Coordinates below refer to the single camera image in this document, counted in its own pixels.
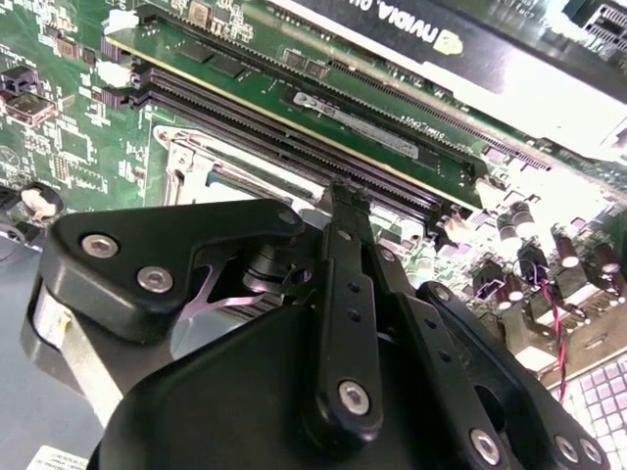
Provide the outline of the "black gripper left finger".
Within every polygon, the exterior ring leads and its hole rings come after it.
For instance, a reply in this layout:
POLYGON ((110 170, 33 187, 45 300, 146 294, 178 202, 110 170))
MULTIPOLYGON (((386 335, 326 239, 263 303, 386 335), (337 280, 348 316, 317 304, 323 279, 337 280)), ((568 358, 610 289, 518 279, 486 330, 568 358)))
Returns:
POLYGON ((102 424, 171 360, 174 326, 226 308, 296 304, 313 320, 304 414, 321 441, 383 422, 368 197, 336 183, 322 227, 274 199, 67 215, 47 235, 28 320, 102 424))

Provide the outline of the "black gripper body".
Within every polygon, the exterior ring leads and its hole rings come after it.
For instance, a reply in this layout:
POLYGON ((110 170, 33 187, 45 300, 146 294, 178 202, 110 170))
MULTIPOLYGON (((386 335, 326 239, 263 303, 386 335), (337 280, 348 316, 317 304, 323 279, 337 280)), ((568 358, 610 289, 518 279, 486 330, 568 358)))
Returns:
POLYGON ((366 249, 325 251, 284 306, 142 380, 93 469, 438 469, 424 392, 377 317, 366 249))

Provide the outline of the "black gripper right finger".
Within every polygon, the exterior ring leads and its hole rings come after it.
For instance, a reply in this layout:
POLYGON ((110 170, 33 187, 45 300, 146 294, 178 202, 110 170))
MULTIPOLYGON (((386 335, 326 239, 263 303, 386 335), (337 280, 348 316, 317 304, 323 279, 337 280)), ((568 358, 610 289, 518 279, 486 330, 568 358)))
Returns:
POLYGON ((416 367, 438 469, 606 469, 602 447, 448 288, 418 290, 375 244, 370 200, 351 196, 377 317, 416 367))

